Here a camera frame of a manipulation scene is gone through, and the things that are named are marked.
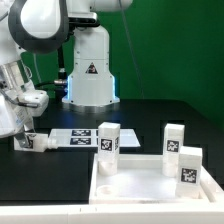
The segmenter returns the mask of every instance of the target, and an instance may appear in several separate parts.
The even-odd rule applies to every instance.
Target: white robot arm
[[[44,91],[22,89],[28,85],[17,66],[21,60],[18,52],[55,51],[73,31],[74,71],[68,77],[67,96],[62,100],[65,107],[95,112],[119,102],[114,94],[114,77],[109,72],[109,35],[100,26],[96,12],[117,11],[121,5],[126,9],[131,3],[132,0],[0,2],[0,18],[8,12],[8,18],[0,21],[0,138],[21,137],[24,126],[32,123],[32,116],[40,116],[48,104]]]
[[[0,17],[7,15],[12,1],[0,2]],[[24,83],[18,62],[21,60],[10,35],[7,18],[0,21],[0,138],[15,136],[21,147],[29,145],[24,131],[33,129],[33,116],[43,113],[48,104],[44,91]]]

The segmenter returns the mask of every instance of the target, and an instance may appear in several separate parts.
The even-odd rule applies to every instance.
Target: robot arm
[[[20,47],[32,53],[50,53],[67,38],[66,1],[16,0],[10,8],[8,25]]]
[[[127,9],[133,0],[67,0],[69,12],[114,12],[119,11],[120,3]]]
[[[0,15],[6,15],[12,1],[0,2]],[[24,83],[18,62],[21,60],[12,39],[7,18],[0,21],[0,138],[15,136],[21,147],[29,145],[24,133],[33,129],[32,116],[41,115],[48,103],[44,91],[36,91],[31,81]]]

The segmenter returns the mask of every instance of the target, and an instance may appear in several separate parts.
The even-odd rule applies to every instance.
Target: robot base
[[[119,108],[119,98],[116,98],[113,103],[102,106],[82,106],[72,103],[62,102],[62,107],[79,113],[104,113]]]

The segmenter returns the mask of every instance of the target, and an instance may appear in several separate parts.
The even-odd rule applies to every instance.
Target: black cable
[[[67,72],[65,69],[65,62],[64,62],[64,52],[63,46],[59,47],[58,50],[58,78],[59,79],[67,79]]]
[[[41,86],[47,86],[47,85],[54,85],[53,81],[46,81],[46,82],[41,82],[35,85],[35,87],[41,87]]]

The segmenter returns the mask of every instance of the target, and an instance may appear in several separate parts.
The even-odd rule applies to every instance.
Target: warning label
[[[91,65],[87,69],[86,74],[98,74],[96,67],[93,63],[91,63]]]

